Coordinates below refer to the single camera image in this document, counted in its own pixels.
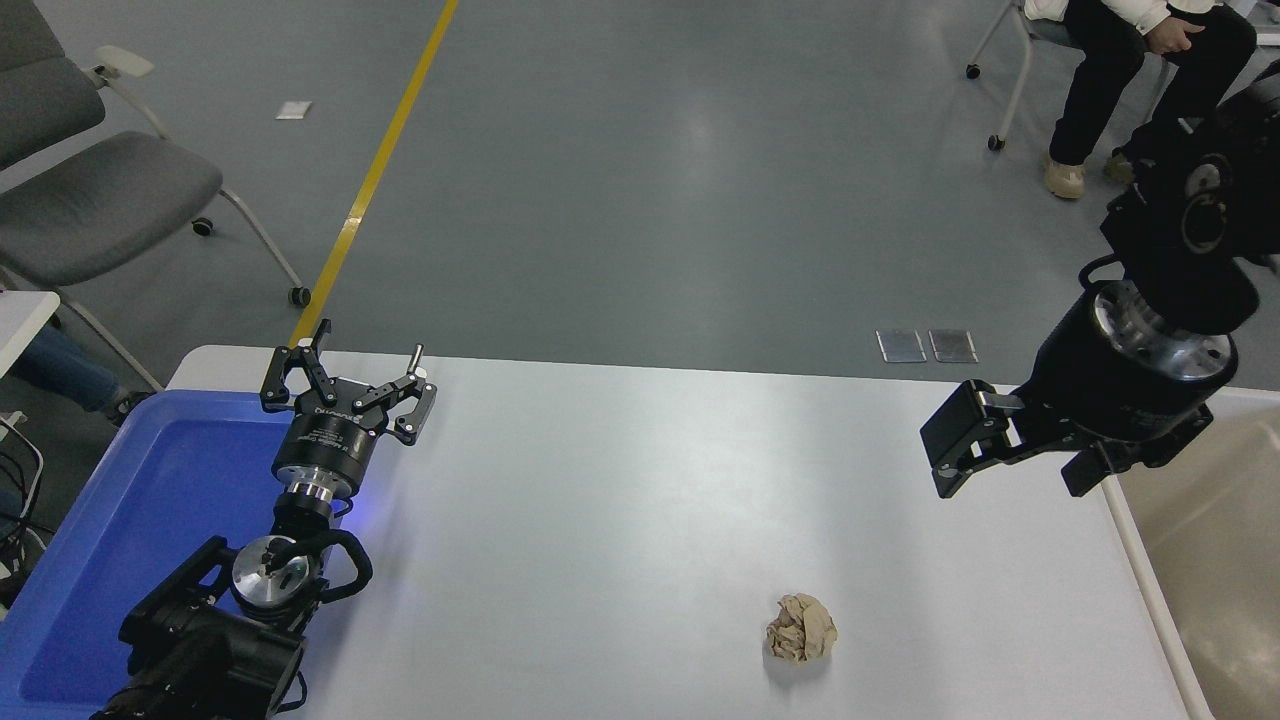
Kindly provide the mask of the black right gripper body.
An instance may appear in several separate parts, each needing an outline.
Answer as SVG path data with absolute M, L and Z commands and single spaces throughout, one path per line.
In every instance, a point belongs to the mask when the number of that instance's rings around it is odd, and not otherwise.
M 1106 469 L 1171 462 L 1213 420 L 1217 338 L 1176 327 L 1135 288 L 1088 288 L 1021 393 L 1091 437 Z

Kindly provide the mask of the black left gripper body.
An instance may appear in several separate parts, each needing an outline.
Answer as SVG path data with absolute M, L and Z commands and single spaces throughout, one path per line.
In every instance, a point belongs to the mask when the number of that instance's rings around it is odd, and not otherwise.
M 275 459 L 273 475 L 284 486 L 310 482 L 333 495 L 357 495 L 378 437 L 387 430 L 387 413 L 371 407 L 326 407 L 319 401 L 294 402 L 294 418 Z

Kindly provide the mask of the person's hand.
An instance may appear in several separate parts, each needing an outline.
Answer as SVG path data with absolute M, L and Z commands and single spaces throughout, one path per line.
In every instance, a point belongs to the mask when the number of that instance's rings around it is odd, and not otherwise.
M 1151 53 L 1161 56 L 1184 53 L 1193 47 L 1192 40 L 1202 31 L 1203 26 L 1170 15 L 1146 33 L 1146 45 Z

